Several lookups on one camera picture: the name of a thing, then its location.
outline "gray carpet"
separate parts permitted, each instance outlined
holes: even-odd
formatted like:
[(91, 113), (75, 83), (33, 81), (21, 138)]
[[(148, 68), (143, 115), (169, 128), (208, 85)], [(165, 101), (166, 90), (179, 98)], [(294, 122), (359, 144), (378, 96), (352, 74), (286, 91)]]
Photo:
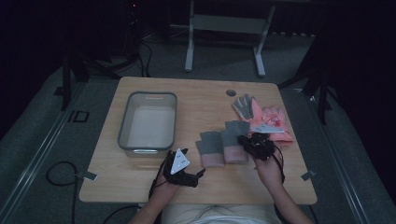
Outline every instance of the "gray carpet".
[[(295, 74), (312, 38), (270, 35), (262, 54), (267, 76), (261, 78), (256, 75), (252, 49), (247, 47), (249, 41), (242, 43), (247, 45), (238, 47), (234, 43), (242, 41), (235, 39), (234, 36), (227, 39), (231, 40), (232, 44), (225, 41), (218, 43), (208, 39), (207, 36), (199, 38), (195, 46), (193, 70), (185, 73), (184, 61), (187, 50), (185, 33), (173, 37), (170, 42), (163, 42), (152, 35), (145, 39), (152, 52), (148, 71), (153, 77), (278, 84)], [(147, 62), (149, 49), (142, 46), (140, 51), (143, 61)], [(136, 63), (118, 72), (122, 76), (139, 77), (141, 64)], [(16, 186), (26, 165), (40, 149), (40, 144), (45, 140), (52, 123), (65, 115), (65, 112), (59, 110), (62, 98), (53, 96), (53, 91), (61, 85), (61, 80), (60, 71), (49, 78), (0, 143), (2, 206)], [(71, 108), (75, 111), (89, 111), (88, 122), (64, 123), (42, 166), (38, 169), (32, 185), (21, 196), (21, 203), (16, 204), (12, 216), (9, 216), (9, 223), (71, 222), (73, 186), (52, 186), (45, 175), (51, 165), (57, 161), (73, 162), (79, 171), (88, 168), (117, 84), (116, 80), (92, 70), (92, 77), (83, 86), (82, 92)], [(304, 80), (281, 91), (308, 170), (317, 173), (312, 181), (318, 202), (311, 206), (313, 212), (306, 205), (302, 205), (302, 208), (312, 218), (315, 214), (318, 223), (395, 223), (394, 204), (381, 185), (343, 109), (330, 98), (332, 110), (326, 112), (328, 124), (323, 127), (315, 114), (316, 104), (297, 91), (303, 85)], [(336, 150), (342, 170), (352, 183), (353, 193), (360, 199), (363, 207), (361, 214), (365, 215), (363, 218), (356, 216), (354, 206), (348, 201), (345, 185), (342, 182), (343, 177), (337, 173), (340, 165), (334, 161), (332, 150)], [(73, 170), (62, 165), (59, 169), (53, 170), (51, 176), (57, 181), (73, 181)], [(77, 200), (76, 222), (102, 223), (108, 215), (124, 205), (128, 204), (83, 203)], [(124, 210), (111, 218), (108, 223), (125, 223), (134, 212), (133, 208)]]

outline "wooden table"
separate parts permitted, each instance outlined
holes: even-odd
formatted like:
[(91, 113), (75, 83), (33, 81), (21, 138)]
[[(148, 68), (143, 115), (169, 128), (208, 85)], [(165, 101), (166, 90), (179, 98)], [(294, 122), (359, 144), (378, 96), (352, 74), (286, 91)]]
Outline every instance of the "wooden table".
[[(235, 97), (226, 94), (234, 90)], [(98, 175), (96, 181), (84, 180), (79, 198), (83, 202), (144, 203), (163, 159), (130, 158), (118, 146), (122, 115), (128, 96), (134, 91), (171, 91), (177, 96), (177, 126), (173, 150), (188, 148), (189, 174), (202, 169), (195, 141), (199, 133), (221, 131), (224, 122), (239, 119), (231, 103), (245, 93), (255, 96), (260, 106), (284, 106), (276, 85), (172, 78), (124, 77), (115, 93), (88, 171)], [(290, 121), (290, 133), (295, 139)], [(285, 187), (295, 202), (312, 204), (317, 196), (307, 172), (297, 140), (282, 149), (286, 176)], [(227, 163), (223, 168), (206, 169), (197, 188), (181, 187), (172, 203), (272, 203), (257, 176), (252, 160)]]

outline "glove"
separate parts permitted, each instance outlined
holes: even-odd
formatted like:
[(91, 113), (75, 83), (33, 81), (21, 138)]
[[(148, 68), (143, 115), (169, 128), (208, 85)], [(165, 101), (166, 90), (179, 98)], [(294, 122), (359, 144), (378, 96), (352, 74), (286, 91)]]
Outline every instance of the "glove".
[(243, 121), (250, 123), (250, 129), (258, 127), (262, 124), (262, 109), (256, 99), (249, 97), (247, 94), (238, 97), (233, 102), (233, 109)]
[(248, 122), (240, 120), (225, 122), (226, 129), (221, 132), (225, 162), (248, 161), (248, 154), (238, 143), (238, 136), (248, 136), (249, 126)]
[(219, 132), (200, 133), (201, 141), (195, 142), (201, 155), (201, 163), (204, 168), (223, 167), (224, 154)]
[(265, 124), (283, 129), (284, 133), (271, 133), (268, 138), (271, 141), (278, 142), (282, 147), (291, 145), (293, 139), (289, 133), (289, 129), (285, 124), (285, 111), (281, 107), (264, 107), (262, 109), (262, 120)]

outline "person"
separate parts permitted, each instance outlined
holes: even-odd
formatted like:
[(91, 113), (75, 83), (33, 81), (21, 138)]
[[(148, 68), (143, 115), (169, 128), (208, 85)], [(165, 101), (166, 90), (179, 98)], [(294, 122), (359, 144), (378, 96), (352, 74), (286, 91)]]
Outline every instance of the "person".
[[(282, 160), (280, 152), (276, 150), (276, 157)], [(294, 202), (290, 197), (286, 189), (283, 187), (281, 172), (274, 158), (270, 158), (266, 161), (260, 159), (253, 159), (256, 164), (255, 170), (259, 175), (261, 182), (267, 188), (268, 192), (271, 194), (274, 203), (283, 218), (289, 223), (313, 223), (311, 219), (300, 209), (300, 207)], [(156, 217), (161, 213), (163, 209), (166, 208), (168, 203), (172, 200), (173, 196), (177, 193), (179, 186), (173, 185), (166, 182), (166, 178), (161, 175), (157, 180), (158, 187), (154, 189), (152, 196), (149, 198), (148, 202), (140, 209), (136, 215), (132, 218), (129, 224), (151, 224), (154, 223)], [(200, 213), (195, 216), (190, 216), (190, 220), (184, 219), (184, 222), (178, 222), (176, 220), (165, 221), (166, 223), (274, 223), (273, 219), (267, 218), (266, 216), (262, 218), (257, 217), (243, 217), (237, 216), (235, 209), (224, 207), (225, 210), (230, 210), (231, 214), (228, 216), (205, 216), (204, 214), (207, 210), (216, 208), (215, 205), (208, 206), (207, 208), (200, 208)], [(258, 214), (265, 214), (265, 211), (259, 211)], [(173, 217), (179, 217), (183, 215), (183, 212), (177, 214)]]

